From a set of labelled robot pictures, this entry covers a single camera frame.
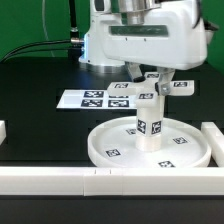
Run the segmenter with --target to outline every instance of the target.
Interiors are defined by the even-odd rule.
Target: black table
[[[7,138],[1,166],[93,166],[88,133],[98,124],[134,110],[57,110],[65,89],[106,89],[129,81],[125,72],[80,70],[65,58],[23,58],[0,65],[0,120]],[[197,128],[213,121],[224,128],[224,76],[208,64],[177,71],[175,80],[195,80],[190,97],[167,97],[165,117]],[[0,220],[8,223],[223,223],[223,197],[25,197],[1,196]]]

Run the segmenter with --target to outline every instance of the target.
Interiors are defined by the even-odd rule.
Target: white plate
[[[206,167],[211,148],[202,133],[183,122],[163,119],[162,146],[156,152],[135,148],[136,117],[124,117],[97,126],[88,137],[88,153],[98,167],[166,168]]]

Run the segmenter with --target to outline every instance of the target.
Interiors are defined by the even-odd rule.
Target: black and white pattern
[[[128,130],[126,130],[126,132],[127,132],[129,135],[135,135],[135,134],[136,134],[136,129],[128,129]]]
[[[162,125],[161,121],[152,123],[152,135],[155,135],[161,132],[161,125]]]
[[[108,107],[129,107],[128,100],[109,100]]]
[[[109,157],[115,157],[115,156],[120,156],[121,155],[120,152],[117,149],[106,151],[106,153]]]
[[[187,141],[185,138],[183,138],[183,137],[175,138],[175,139],[173,139],[173,140],[174,140],[178,145],[188,143],[188,141]]]
[[[119,83],[119,84],[116,84],[114,88],[116,88],[116,89],[128,88],[128,83]]]
[[[158,79],[159,78],[159,74],[157,73],[157,74],[148,74],[147,76],[146,76],[146,78],[148,78],[148,79],[150,79],[150,78],[156,78],[156,79]]]
[[[103,91],[85,91],[84,93],[85,98],[103,98],[103,95]]]
[[[188,82],[174,82],[174,87],[187,87]]]
[[[137,129],[142,134],[146,134],[146,123],[144,121],[138,120],[138,126]]]
[[[149,99],[153,99],[153,96],[154,96],[153,93],[143,93],[139,95],[139,99],[149,100]]]
[[[81,107],[102,107],[103,100],[83,100]]]
[[[161,162],[161,163],[159,163],[159,165],[160,165],[162,168],[171,168],[171,167],[175,167],[170,161]]]

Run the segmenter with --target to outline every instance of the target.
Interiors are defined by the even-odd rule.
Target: green wall
[[[42,2],[46,2],[46,28],[50,40],[70,37],[69,0],[0,0],[0,57],[17,46],[46,40],[42,21]],[[75,0],[81,35],[88,30],[89,0]],[[209,46],[208,61],[224,74],[224,1],[203,0],[203,17],[220,26]],[[55,56],[66,56],[55,52]],[[52,56],[51,53],[32,54]]]
[[[208,48],[208,62],[224,74],[224,1],[203,0],[203,17],[219,25]]]

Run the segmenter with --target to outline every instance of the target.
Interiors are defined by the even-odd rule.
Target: white cylinder
[[[164,96],[158,96],[152,107],[137,107],[136,148],[153,152],[161,148]]]

